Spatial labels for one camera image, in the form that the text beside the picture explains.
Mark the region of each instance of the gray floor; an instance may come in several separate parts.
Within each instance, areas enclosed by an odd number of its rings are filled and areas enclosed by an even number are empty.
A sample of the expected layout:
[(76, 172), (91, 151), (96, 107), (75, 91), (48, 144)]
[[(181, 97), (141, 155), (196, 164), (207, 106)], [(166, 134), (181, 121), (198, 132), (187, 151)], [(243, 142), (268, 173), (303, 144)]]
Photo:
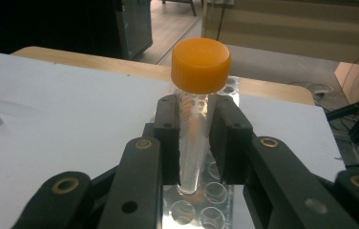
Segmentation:
[[(201, 2), (194, 1), (194, 3), (197, 20), (188, 30), (181, 33), (181, 37), (176, 38), (175, 43), (190, 37), (201, 37)], [(167, 2), (164, 6), (158, 0), (153, 0), (153, 4), (154, 8), (162, 7), (164, 10), (161, 11), (169, 11), (170, 14), (195, 18), (188, 4)], [(164, 21), (163, 17), (164, 13), (152, 15), (152, 18), (158, 21)], [(160, 25), (155, 21), (152, 21), (152, 24), (154, 39), (170, 33), (167, 30), (175, 31), (178, 28), (175, 24), (169, 28), (165, 27), (163, 34)], [(231, 75), (305, 87), (312, 92), (316, 104), (323, 107), (325, 113), (348, 105), (347, 99), (334, 75), (338, 62), (242, 47), (228, 46), (228, 48), (232, 53)], [(171, 66), (171, 49), (172, 47), (169, 50), (164, 50), (164, 56), (155, 64)], [(154, 51), (150, 49), (146, 51), (146, 55), (150, 55), (150, 52), (155, 52), (156, 50), (158, 49), (154, 49)], [(141, 57), (137, 61), (150, 63), (147, 58), (142, 60)], [(355, 117), (337, 119), (332, 121), (330, 125), (331, 130), (336, 133), (336, 141), (346, 164), (359, 163), (358, 155), (353, 152), (356, 152), (356, 150), (353, 149), (350, 141), (345, 140), (348, 129), (354, 123), (353, 118)]]

